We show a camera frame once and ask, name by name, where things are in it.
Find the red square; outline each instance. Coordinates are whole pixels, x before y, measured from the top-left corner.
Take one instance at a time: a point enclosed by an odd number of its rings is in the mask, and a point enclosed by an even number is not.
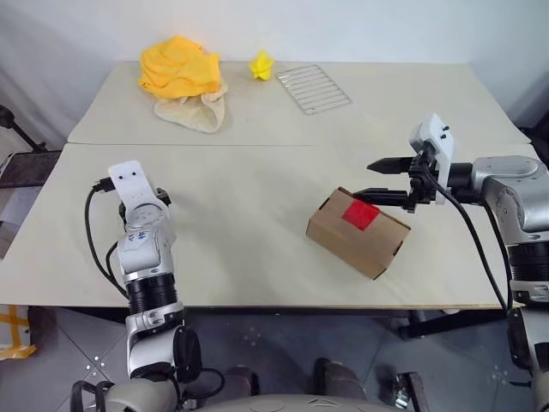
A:
[[[360,230],[364,230],[379,215],[379,209],[369,203],[355,200],[347,208],[342,218]]]

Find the black stand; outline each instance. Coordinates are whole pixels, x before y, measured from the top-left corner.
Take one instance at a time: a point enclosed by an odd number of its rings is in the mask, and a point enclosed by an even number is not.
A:
[[[47,152],[45,148],[45,143],[36,143],[30,136],[23,131],[21,127],[15,122],[15,115],[8,109],[6,106],[0,105],[0,127],[5,127],[6,129],[13,129],[15,133],[19,135],[21,139],[25,141],[31,148],[33,148],[34,153],[44,153]]]
[[[417,311],[413,312],[409,316],[410,325],[399,328],[399,334],[403,339],[487,324],[506,318],[501,309],[462,311],[431,320],[423,320],[425,316],[422,318]]]

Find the wire rack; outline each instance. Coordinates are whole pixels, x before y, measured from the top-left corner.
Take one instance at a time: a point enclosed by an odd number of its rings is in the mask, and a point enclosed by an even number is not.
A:
[[[276,77],[305,114],[326,112],[352,103],[317,64],[282,71]]]

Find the tabletop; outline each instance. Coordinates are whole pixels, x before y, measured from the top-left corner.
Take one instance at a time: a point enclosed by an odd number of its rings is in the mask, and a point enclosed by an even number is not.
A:
[[[468,144],[455,161],[529,155],[529,144]],[[125,306],[96,270],[83,207],[110,165],[138,160],[171,199],[179,297],[189,306],[492,308],[497,301],[461,217],[450,204],[410,215],[382,209],[412,231],[389,269],[373,281],[305,236],[331,191],[408,189],[406,175],[365,169],[409,155],[407,140],[318,146],[67,144],[0,265],[0,301],[57,306]],[[101,256],[123,233],[115,192],[94,197],[90,221]],[[466,205],[500,288],[504,267],[485,211]]]
[[[307,65],[275,64],[274,73]],[[529,142],[466,64],[320,63],[352,105],[304,115],[273,76],[253,80],[247,63],[223,63],[226,117],[205,134],[153,114],[137,85],[138,63],[117,64],[69,142],[170,145],[316,145],[409,138],[432,112],[463,142]]]

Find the yellow tape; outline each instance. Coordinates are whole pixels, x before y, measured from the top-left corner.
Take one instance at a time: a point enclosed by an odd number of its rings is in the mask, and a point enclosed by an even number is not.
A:
[[[19,326],[29,326],[28,320],[17,317],[17,307],[15,305],[8,305],[9,314],[0,314],[0,322],[9,324],[11,332],[12,345],[0,351],[0,359],[8,358],[27,358],[32,352],[36,350],[34,345],[21,346],[21,337],[19,336]]]

